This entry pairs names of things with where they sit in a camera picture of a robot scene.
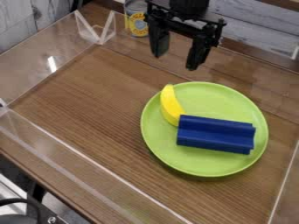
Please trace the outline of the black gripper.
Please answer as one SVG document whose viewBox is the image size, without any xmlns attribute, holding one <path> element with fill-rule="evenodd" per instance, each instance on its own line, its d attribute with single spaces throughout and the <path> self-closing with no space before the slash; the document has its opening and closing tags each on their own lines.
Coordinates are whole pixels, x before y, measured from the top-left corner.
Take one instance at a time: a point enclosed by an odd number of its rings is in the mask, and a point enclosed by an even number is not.
<svg viewBox="0 0 299 224">
<path fill-rule="evenodd" d="M 197 36 L 193 40 L 189 52 L 186 68 L 190 71 L 198 69 L 205 63 L 211 46 L 221 42 L 221 36 L 227 21 L 222 16 L 210 12 L 211 0 L 146 0 L 147 15 L 160 11 L 169 20 L 186 23 L 187 21 L 203 22 L 214 28 L 213 41 L 210 43 L 206 36 Z M 148 34 L 152 54 L 162 57 L 170 48 L 170 31 L 165 23 L 154 16 L 148 17 Z"/>
</svg>

